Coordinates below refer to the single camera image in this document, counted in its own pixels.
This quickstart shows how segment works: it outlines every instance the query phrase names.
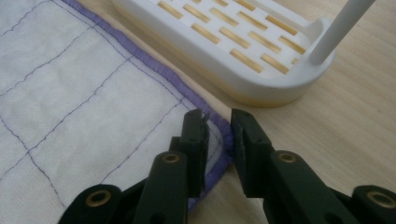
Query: purple trim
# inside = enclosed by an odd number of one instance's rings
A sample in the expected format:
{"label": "purple trim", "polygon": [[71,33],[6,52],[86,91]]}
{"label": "purple trim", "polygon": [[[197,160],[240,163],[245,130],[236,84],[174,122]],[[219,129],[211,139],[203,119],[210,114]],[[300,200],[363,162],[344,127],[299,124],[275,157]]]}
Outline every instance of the purple trim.
{"label": "purple trim", "polygon": [[[216,124],[223,136],[223,146],[225,150],[221,152],[221,155],[215,166],[206,175],[206,191],[202,195],[202,197],[204,197],[216,185],[221,176],[224,174],[228,165],[232,162],[232,159],[229,156],[228,152],[232,150],[233,135],[228,121],[222,118],[200,95],[190,89],[190,87],[188,87],[174,71],[148,55],[120,30],[111,27],[109,23],[107,23],[105,20],[103,20],[101,17],[97,16],[93,12],[89,11],[76,0],[62,1],[78,11],[83,16],[87,17],[88,19],[99,25],[103,30],[112,35],[132,55],[134,55],[138,60],[144,63],[145,66],[151,68],[152,70],[163,76],[167,81],[175,86],[187,99],[189,99],[193,104],[200,108],[205,114],[209,113],[210,119],[213,123]],[[199,199],[189,200],[189,208],[191,209],[198,201]]]}

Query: light wood tabletop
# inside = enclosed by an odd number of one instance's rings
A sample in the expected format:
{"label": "light wood tabletop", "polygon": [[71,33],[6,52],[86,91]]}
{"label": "light wood tabletop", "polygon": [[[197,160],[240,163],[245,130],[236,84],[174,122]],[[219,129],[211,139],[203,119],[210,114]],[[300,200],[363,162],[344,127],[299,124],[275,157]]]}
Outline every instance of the light wood tabletop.
{"label": "light wood tabletop", "polygon": [[[332,21],[347,0],[276,0],[309,21]],[[277,150],[302,156],[326,185],[347,195],[360,185],[396,192],[396,1],[377,0],[337,47],[329,70],[297,101],[241,105],[142,36],[110,0],[79,0],[180,73],[220,114],[253,114]],[[262,199],[247,199],[235,168],[189,214],[189,223],[268,223]]]}

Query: dish rack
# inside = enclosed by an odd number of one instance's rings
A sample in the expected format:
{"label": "dish rack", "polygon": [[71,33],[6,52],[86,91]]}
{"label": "dish rack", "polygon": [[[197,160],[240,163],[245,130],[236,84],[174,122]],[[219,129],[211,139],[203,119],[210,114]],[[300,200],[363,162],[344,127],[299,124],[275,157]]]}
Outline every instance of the dish rack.
{"label": "dish rack", "polygon": [[348,0],[332,23],[270,0],[112,0],[235,100],[280,106],[331,65],[335,47],[374,0]]}

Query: white plastic rod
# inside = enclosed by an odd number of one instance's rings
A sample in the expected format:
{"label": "white plastic rod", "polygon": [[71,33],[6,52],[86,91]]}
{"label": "white plastic rod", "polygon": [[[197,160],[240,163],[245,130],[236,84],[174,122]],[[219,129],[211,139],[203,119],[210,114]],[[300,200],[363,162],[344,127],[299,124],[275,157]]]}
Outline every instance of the white plastic rod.
{"label": "white plastic rod", "polygon": [[323,63],[374,1],[348,0],[309,56],[311,63]]}

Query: white cloth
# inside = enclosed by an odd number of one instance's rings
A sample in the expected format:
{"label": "white cloth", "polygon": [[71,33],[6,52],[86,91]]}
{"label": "white cloth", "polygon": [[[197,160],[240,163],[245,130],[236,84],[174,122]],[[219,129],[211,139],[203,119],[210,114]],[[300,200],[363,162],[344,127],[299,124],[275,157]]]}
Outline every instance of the white cloth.
{"label": "white cloth", "polygon": [[[210,111],[176,74],[77,7],[0,1],[1,224],[56,223],[90,186],[131,187],[180,136],[186,112]],[[216,182],[229,128],[211,113],[206,171]]]}

